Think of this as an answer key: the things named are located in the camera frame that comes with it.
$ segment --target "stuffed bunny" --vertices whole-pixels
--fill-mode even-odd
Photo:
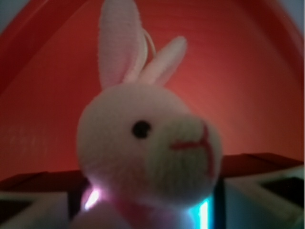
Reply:
[[[106,0],[100,30],[103,92],[83,111],[77,152],[102,199],[72,227],[189,228],[184,210],[211,193],[222,156],[216,130],[162,88],[186,39],[173,39],[144,66],[148,48],[133,0]]]

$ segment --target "black bead eye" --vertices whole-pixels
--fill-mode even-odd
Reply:
[[[136,122],[132,127],[132,134],[137,138],[146,138],[151,125],[146,121]]]

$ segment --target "red stitched mouth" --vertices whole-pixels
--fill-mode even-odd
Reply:
[[[210,178],[214,178],[214,157],[213,157],[213,150],[211,147],[211,144],[208,141],[209,132],[206,125],[203,125],[203,136],[198,142],[176,142],[170,146],[172,150],[184,150],[189,148],[197,148],[197,147],[203,147],[207,151],[208,155],[208,174]]]

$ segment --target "blue light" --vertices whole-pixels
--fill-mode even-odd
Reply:
[[[200,229],[209,229],[209,201],[205,200],[199,208]]]
[[[195,228],[197,229],[212,229],[213,228],[213,197],[205,199],[202,203],[192,207],[189,210]]]

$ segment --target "white light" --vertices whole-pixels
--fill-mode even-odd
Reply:
[[[99,200],[99,197],[100,197],[99,190],[93,190],[89,198],[87,199],[87,202],[85,203],[84,206],[85,210],[88,211],[89,209],[91,209]]]
[[[199,208],[200,229],[209,229],[209,201],[206,200]]]

